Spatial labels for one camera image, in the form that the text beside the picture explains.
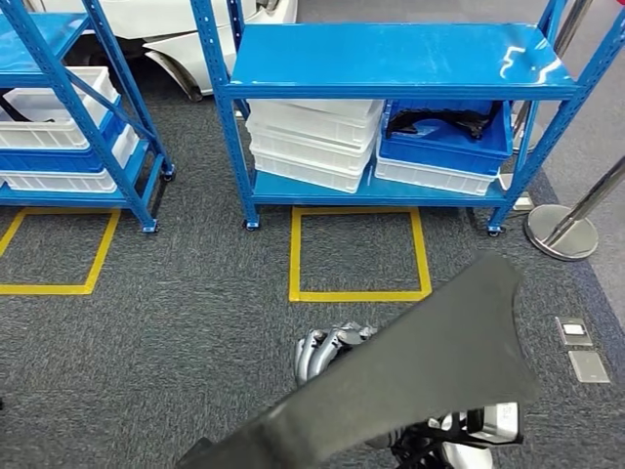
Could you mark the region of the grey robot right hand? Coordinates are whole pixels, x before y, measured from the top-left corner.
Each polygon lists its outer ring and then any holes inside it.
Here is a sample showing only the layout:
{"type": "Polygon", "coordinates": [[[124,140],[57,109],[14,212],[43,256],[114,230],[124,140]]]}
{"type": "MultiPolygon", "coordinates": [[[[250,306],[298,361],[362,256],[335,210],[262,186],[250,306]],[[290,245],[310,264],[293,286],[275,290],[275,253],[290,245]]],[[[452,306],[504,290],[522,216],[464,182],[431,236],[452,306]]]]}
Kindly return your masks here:
{"type": "Polygon", "coordinates": [[[296,345],[295,381],[297,386],[303,386],[327,369],[332,362],[370,339],[378,330],[375,326],[360,325],[355,321],[326,329],[310,329],[296,345]]]}

